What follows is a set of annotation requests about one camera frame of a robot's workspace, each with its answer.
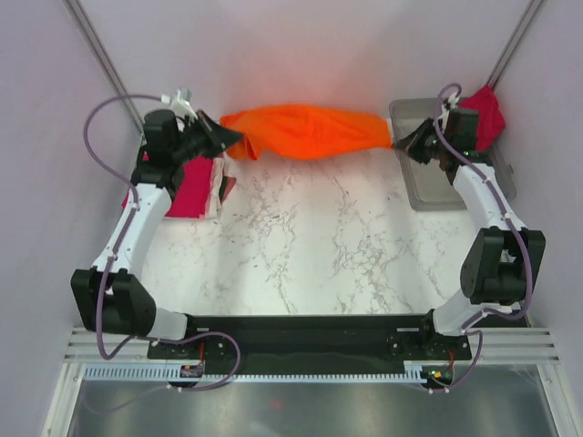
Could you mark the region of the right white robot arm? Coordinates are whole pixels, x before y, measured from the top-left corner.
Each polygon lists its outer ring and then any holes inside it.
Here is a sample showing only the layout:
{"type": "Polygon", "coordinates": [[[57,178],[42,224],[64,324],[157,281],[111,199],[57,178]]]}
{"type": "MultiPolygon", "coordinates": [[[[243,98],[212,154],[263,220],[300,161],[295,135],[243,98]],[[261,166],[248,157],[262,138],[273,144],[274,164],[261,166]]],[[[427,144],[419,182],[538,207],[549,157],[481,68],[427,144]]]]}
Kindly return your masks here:
{"type": "Polygon", "coordinates": [[[431,359],[449,349],[449,336],[466,334],[490,315],[522,319],[546,248],[544,234],[529,229],[510,207],[490,156],[476,149],[477,126],[475,110],[458,108],[394,138],[402,156],[424,165],[438,163],[476,226],[458,292],[430,312],[433,327],[417,335],[418,350],[431,359]]]}

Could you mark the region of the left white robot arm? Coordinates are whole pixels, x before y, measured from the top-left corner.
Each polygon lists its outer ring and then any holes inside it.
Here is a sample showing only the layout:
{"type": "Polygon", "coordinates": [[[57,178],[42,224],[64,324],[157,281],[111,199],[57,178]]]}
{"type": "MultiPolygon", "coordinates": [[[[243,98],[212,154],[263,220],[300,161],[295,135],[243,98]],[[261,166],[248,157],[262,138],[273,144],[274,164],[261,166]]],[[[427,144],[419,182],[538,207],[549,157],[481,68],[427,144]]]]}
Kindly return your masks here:
{"type": "Polygon", "coordinates": [[[184,313],[159,307],[140,281],[154,234],[170,210],[195,158],[217,158],[243,139],[204,112],[180,117],[170,109],[146,114],[145,142],[128,180],[128,197],[106,246],[88,269],[70,280],[84,327],[101,333],[169,340],[180,358],[199,350],[199,334],[184,313]]]}

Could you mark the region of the orange t shirt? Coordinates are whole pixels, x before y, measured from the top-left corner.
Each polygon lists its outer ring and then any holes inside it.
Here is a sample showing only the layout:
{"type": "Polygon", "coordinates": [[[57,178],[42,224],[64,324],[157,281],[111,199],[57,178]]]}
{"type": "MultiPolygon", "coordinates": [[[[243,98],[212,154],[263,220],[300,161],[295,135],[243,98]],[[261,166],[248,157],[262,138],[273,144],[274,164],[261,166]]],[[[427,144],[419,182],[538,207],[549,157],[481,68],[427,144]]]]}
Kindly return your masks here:
{"type": "Polygon", "coordinates": [[[307,161],[394,148],[385,118],[353,110],[285,104],[225,115],[220,124],[243,135],[228,150],[238,160],[256,161],[270,152],[307,161]]]}

